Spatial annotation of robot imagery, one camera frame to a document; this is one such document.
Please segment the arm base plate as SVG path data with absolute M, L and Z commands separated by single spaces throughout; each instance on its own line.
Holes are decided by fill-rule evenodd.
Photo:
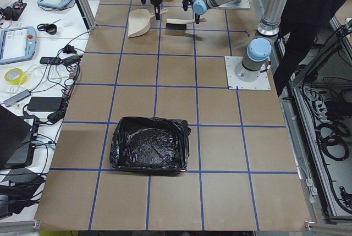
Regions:
M 242 57 L 225 56 L 227 84 L 230 90 L 264 90 L 271 89 L 267 72 L 263 64 L 260 70 L 249 71 L 242 65 Z
M 233 0 L 222 4 L 218 9 L 235 9 L 235 10 L 249 10 L 250 2 L 249 0 Z

